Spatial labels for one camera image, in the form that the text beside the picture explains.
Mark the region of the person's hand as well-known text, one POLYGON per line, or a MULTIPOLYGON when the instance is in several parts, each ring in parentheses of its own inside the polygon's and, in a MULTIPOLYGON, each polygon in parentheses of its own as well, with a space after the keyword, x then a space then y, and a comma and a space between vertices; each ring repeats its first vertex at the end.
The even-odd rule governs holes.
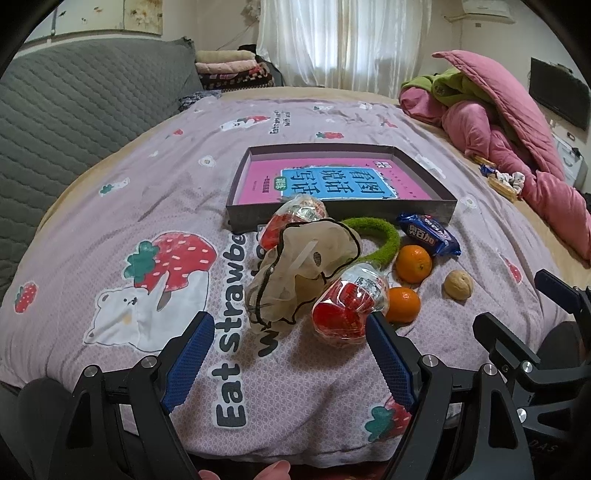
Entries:
POLYGON ((253 469, 246 464, 235 464, 229 469, 226 469, 221 474, 215 473, 211 470, 199 470, 197 472, 198 478, 202 480, 221 480, 221 479, 253 479, 253 480, 290 480, 290 462, 280 460, 273 464, 267 465, 259 472, 254 472, 253 469))

